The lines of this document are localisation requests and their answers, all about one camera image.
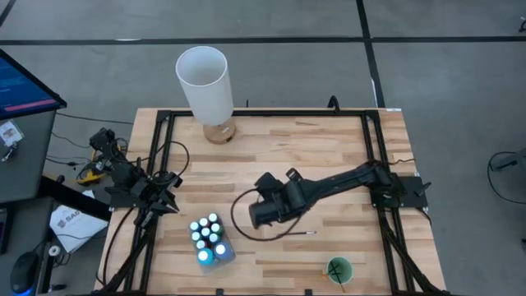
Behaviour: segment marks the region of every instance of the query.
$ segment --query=green cup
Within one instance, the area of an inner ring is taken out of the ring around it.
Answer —
[[[325,274],[335,284],[347,284],[353,278],[353,266],[343,257],[334,257],[327,263]]]

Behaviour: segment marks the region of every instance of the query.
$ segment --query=small bottle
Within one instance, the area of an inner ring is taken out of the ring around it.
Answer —
[[[191,240],[196,243],[198,240],[201,239],[201,234],[198,232],[192,232],[191,233]]]
[[[201,218],[199,219],[199,225],[204,228],[204,227],[209,227],[210,226],[210,222],[208,221],[208,219],[206,218]]]
[[[209,248],[205,247],[197,253],[197,260],[202,265],[211,265],[214,263],[214,253]]]
[[[215,245],[216,243],[219,242],[219,235],[217,235],[217,234],[211,234],[211,235],[208,237],[208,240],[210,241],[210,244],[211,244],[211,245]]]
[[[232,247],[226,242],[216,244],[214,253],[220,260],[231,260],[234,256]]]
[[[219,223],[219,217],[217,216],[217,214],[212,213],[212,214],[208,215],[208,221],[210,221],[211,224]]]
[[[212,232],[214,234],[217,234],[219,236],[221,236],[223,234],[223,226],[217,224],[217,223],[214,223],[212,224],[212,226],[210,226],[210,230],[212,230]]]
[[[201,240],[197,241],[196,247],[197,247],[198,250],[202,250],[202,249],[204,249],[205,247],[208,247],[208,246],[206,245],[206,242],[201,239]]]
[[[210,235],[210,229],[204,227],[203,229],[201,229],[201,235],[202,235],[204,238],[208,238],[208,236]]]
[[[201,230],[201,227],[200,227],[199,223],[197,223],[197,222],[194,221],[194,222],[191,222],[191,223],[190,223],[190,230],[191,230],[192,232],[194,232],[194,231],[199,231],[199,230]]]

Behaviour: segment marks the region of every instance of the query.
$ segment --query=lamp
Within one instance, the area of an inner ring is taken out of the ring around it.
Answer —
[[[194,117],[203,123],[208,141],[224,144],[232,140],[236,126],[232,89],[226,57],[218,49],[197,46],[178,58],[175,72]]]

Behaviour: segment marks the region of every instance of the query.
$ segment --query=lamp base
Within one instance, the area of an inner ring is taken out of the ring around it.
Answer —
[[[206,140],[212,144],[226,144],[232,140],[233,135],[236,133],[236,124],[232,118],[216,126],[205,124],[203,133]]]

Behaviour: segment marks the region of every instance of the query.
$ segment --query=computer mouse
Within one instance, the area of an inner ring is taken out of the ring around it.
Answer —
[[[16,259],[11,271],[11,289],[15,295],[29,295],[35,282],[39,255],[26,252]]]

